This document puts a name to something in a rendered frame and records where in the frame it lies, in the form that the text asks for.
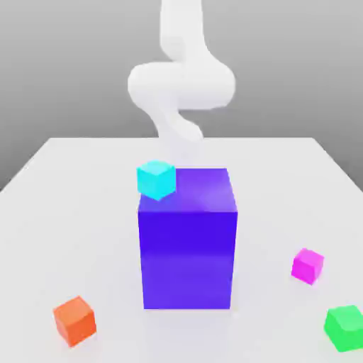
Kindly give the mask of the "small cyan cube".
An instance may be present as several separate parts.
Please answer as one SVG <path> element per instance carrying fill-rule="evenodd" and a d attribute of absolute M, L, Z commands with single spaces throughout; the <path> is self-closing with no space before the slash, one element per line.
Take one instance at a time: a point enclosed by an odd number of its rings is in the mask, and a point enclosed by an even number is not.
<path fill-rule="evenodd" d="M 151 160 L 139 166 L 137 173 L 138 192 L 159 201 L 176 191 L 176 168 L 159 160 Z"/>

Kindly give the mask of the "small magenta cube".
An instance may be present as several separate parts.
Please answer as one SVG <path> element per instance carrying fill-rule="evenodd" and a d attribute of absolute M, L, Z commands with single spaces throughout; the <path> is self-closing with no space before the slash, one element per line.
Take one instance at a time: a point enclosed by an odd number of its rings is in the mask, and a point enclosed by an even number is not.
<path fill-rule="evenodd" d="M 324 256 L 303 248 L 294 257 L 291 275 L 309 285 L 313 285 L 323 269 Z"/>

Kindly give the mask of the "small orange cube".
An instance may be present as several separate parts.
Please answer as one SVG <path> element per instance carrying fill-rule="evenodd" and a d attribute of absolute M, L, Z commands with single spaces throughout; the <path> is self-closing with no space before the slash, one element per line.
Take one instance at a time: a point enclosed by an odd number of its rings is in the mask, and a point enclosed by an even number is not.
<path fill-rule="evenodd" d="M 53 315 L 57 331 L 69 347 L 96 333 L 94 311 L 81 296 L 54 308 Z"/>

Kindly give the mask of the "small green cube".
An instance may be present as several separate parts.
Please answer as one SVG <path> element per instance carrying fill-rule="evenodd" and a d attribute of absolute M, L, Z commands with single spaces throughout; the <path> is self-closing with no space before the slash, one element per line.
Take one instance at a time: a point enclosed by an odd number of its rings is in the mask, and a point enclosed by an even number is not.
<path fill-rule="evenodd" d="M 363 314 L 355 305 L 328 309 L 324 331 L 338 352 L 363 349 Z"/>

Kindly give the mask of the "large purple box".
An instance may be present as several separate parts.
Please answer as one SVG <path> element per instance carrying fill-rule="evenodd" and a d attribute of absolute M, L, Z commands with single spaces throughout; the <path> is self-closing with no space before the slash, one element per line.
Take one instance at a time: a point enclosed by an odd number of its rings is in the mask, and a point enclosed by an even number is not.
<path fill-rule="evenodd" d="M 176 191 L 138 206 L 143 305 L 228 309 L 238 226 L 225 168 L 178 169 Z"/>

